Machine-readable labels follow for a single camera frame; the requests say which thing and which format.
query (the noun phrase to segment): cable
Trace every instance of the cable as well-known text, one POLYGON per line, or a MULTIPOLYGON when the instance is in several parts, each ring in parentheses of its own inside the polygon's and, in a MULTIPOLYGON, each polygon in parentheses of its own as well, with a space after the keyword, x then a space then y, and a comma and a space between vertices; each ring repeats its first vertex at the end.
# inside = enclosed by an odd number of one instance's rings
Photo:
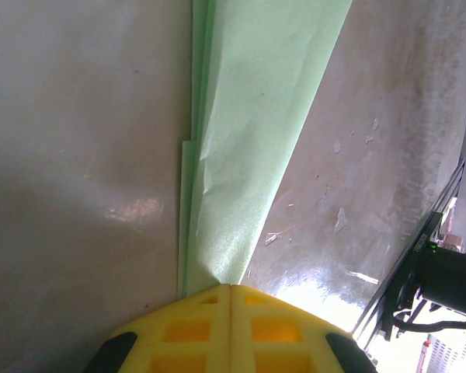
POLYGON ((466 322, 462 321, 440 321, 433 324, 414 324, 402 321, 393 316, 394 325, 406 332, 434 333, 442 329, 466 329, 466 322))

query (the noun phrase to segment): black rubber corner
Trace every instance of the black rubber corner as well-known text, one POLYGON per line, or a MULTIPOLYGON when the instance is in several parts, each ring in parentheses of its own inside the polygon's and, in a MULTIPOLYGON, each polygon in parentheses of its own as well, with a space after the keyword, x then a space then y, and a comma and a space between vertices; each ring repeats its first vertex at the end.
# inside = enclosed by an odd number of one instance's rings
POLYGON ((345 373, 377 373, 373 363, 357 346, 355 340, 341 334, 330 333, 326 334, 326 341, 345 373))
POLYGON ((83 373, 117 373, 136 340, 137 335, 133 332, 123 333, 106 340, 83 373))

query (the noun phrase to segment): glossy surface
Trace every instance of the glossy surface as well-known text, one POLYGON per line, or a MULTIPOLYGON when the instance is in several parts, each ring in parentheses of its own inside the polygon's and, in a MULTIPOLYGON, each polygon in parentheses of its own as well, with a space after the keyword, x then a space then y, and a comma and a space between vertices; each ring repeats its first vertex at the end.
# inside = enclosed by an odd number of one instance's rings
POLYGON ((0 2, 0 372, 176 299, 191 2, 0 2))
POLYGON ((466 1, 355 1, 242 283, 350 330, 465 125, 466 1))

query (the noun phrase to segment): black wire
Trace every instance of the black wire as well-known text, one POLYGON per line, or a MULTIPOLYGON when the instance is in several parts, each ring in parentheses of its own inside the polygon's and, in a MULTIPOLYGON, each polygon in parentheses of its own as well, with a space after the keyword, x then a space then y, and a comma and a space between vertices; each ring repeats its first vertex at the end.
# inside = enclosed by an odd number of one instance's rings
POLYGON ((462 321, 440 321, 433 324, 414 324, 402 321, 393 316, 394 325, 406 332, 434 333, 442 329, 466 329, 466 322, 462 321))

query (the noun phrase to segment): yellow plastic part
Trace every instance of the yellow plastic part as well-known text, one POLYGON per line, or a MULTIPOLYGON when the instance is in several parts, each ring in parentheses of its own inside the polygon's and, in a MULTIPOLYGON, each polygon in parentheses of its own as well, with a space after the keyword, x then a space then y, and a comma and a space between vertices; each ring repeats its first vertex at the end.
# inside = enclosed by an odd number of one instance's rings
POLYGON ((245 286, 218 285, 118 329, 137 340, 119 373, 340 373, 332 324, 245 286))

